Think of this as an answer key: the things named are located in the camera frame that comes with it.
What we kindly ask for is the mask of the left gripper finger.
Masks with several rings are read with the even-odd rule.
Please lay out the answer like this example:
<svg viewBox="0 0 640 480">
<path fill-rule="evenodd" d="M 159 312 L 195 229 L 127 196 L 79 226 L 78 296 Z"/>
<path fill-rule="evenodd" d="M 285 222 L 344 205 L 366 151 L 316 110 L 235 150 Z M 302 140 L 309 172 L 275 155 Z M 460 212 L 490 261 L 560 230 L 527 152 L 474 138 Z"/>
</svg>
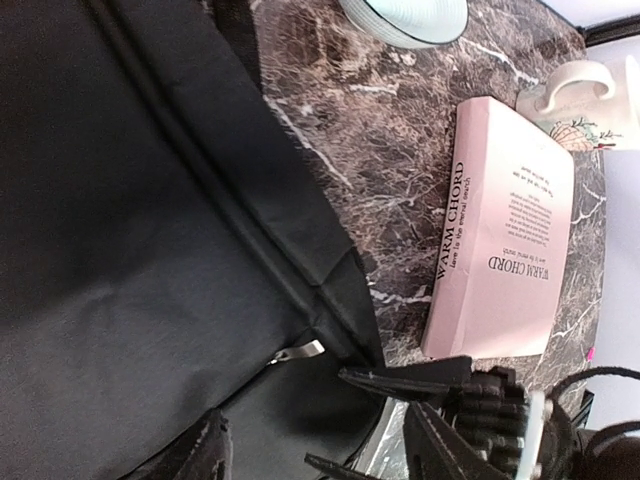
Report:
<svg viewBox="0 0 640 480">
<path fill-rule="evenodd" d="M 410 403 L 403 434 L 410 479 L 505 478 L 427 403 Z"/>
<path fill-rule="evenodd" d="M 345 367 L 339 378 L 370 393 L 398 400 L 432 400 L 470 382 L 472 359 L 458 356 L 402 367 Z"/>
</svg>

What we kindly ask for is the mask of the black student bag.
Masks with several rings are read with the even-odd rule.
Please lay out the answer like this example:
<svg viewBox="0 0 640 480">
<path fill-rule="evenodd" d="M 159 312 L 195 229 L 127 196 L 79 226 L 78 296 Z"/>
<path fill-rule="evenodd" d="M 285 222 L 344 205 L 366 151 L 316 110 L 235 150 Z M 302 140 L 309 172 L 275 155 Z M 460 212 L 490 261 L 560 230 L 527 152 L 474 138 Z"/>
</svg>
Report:
<svg viewBox="0 0 640 480">
<path fill-rule="evenodd" d="M 314 479 L 382 364 L 245 2 L 2 3 L 3 478 Z"/>
</svg>

